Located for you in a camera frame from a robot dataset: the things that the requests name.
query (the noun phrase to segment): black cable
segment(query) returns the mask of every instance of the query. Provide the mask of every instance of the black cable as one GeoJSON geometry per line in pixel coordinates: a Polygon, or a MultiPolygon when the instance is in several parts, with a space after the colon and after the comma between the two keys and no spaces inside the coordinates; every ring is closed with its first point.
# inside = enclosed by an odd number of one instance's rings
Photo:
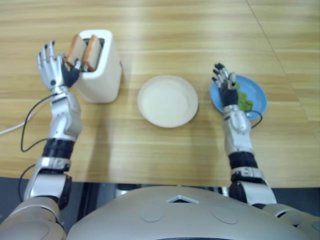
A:
{"type": "Polygon", "coordinates": [[[22,196],[21,196],[21,191],[20,191],[20,186],[21,186],[21,181],[22,181],[22,178],[24,177],[24,175],[31,169],[35,166],[35,164],[32,164],[31,166],[29,166],[26,170],[23,171],[23,173],[21,174],[20,178],[19,178],[19,182],[18,182],[18,195],[19,195],[19,199],[20,201],[22,202],[23,199],[22,199],[22,196]]]}
{"type": "Polygon", "coordinates": [[[260,116],[259,121],[258,121],[257,123],[255,123],[255,124],[251,127],[251,129],[253,129],[253,128],[255,128],[256,126],[258,126],[258,125],[262,122],[263,117],[262,117],[262,114],[261,114],[260,112],[258,112],[258,111],[255,111],[255,110],[246,111],[246,113],[250,113],[250,112],[256,113],[256,114],[258,114],[258,115],[260,116]]]}
{"type": "Polygon", "coordinates": [[[41,103],[44,102],[45,100],[47,100],[47,99],[49,99],[49,98],[51,98],[51,97],[53,97],[53,96],[55,96],[55,95],[57,95],[57,93],[52,94],[52,95],[49,95],[49,96],[41,99],[41,100],[38,101],[38,102],[31,108],[31,110],[28,112],[28,114],[27,114],[27,116],[26,116],[26,118],[25,118],[24,124],[23,124],[23,128],[22,128],[21,144],[20,144],[20,149],[21,149],[22,152],[27,152],[27,151],[29,151],[30,149],[32,149],[35,145],[37,145],[38,143],[40,143],[40,142],[42,142],[42,141],[48,140],[47,138],[43,138],[43,139],[41,139],[41,140],[39,140],[39,141],[36,141],[34,144],[32,144],[32,145],[31,145],[30,147],[28,147],[27,149],[24,149],[25,130],[26,130],[26,125],[27,125],[28,118],[29,118],[30,114],[32,113],[32,111],[33,111],[39,104],[41,104],[41,103]]]}

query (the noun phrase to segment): green food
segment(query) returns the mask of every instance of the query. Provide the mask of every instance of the green food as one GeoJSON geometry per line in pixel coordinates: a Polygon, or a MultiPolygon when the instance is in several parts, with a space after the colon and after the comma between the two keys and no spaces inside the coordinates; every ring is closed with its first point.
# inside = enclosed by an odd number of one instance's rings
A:
{"type": "Polygon", "coordinates": [[[235,84],[235,88],[238,91],[238,95],[239,95],[239,101],[238,101],[239,108],[244,112],[251,111],[254,106],[254,102],[248,100],[247,94],[240,91],[240,84],[239,83],[235,84]]]}

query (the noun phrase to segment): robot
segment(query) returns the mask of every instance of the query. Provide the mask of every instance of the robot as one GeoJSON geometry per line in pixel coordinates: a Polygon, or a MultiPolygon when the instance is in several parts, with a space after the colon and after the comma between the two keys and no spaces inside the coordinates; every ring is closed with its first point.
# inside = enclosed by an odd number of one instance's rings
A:
{"type": "Polygon", "coordinates": [[[0,240],[307,240],[320,239],[320,218],[277,204],[258,168],[251,124],[238,107],[236,75],[216,64],[212,78],[224,106],[225,149],[231,167],[230,197],[182,186],[154,186],[117,197],[77,222],[68,236],[59,224],[69,200],[73,146],[81,133],[81,108],[69,88],[81,62],[68,69],[54,41],[42,47],[37,66],[52,93],[52,121],[42,156],[23,202],[0,225],[0,240]]]}

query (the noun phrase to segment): bread slice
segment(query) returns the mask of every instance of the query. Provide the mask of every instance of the bread slice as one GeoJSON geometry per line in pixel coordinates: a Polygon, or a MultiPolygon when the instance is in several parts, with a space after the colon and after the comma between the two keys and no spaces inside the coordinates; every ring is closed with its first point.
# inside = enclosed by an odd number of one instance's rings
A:
{"type": "Polygon", "coordinates": [[[71,46],[68,54],[66,55],[65,62],[70,66],[74,67],[76,59],[79,59],[83,62],[83,56],[87,49],[86,42],[80,37],[79,34],[73,36],[71,41],[71,46]]]}
{"type": "Polygon", "coordinates": [[[99,38],[92,35],[83,56],[84,68],[88,68],[90,72],[94,72],[98,66],[100,52],[102,50],[99,38]]]}

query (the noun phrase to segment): wood grain surface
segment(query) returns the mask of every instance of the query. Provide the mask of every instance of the wood grain surface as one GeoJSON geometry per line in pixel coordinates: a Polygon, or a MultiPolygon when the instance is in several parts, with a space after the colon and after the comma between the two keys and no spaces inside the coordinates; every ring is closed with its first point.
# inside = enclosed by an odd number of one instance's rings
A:
{"type": "MultiPolygon", "coordinates": [[[[108,29],[123,65],[119,96],[89,104],[77,94],[84,126],[74,181],[229,186],[223,118],[209,95],[221,62],[268,97],[251,140],[271,186],[318,187],[319,15],[319,0],[0,0],[0,129],[21,123],[49,95],[36,66],[44,43],[67,52],[74,34],[108,29]],[[164,129],[142,117],[138,92],[156,75],[194,86],[191,122],[164,129]]],[[[50,120],[45,103],[27,126],[26,146],[47,136],[50,120]]],[[[43,143],[20,152],[20,138],[21,129],[0,136],[0,176],[19,177],[41,155],[43,143]]]]}

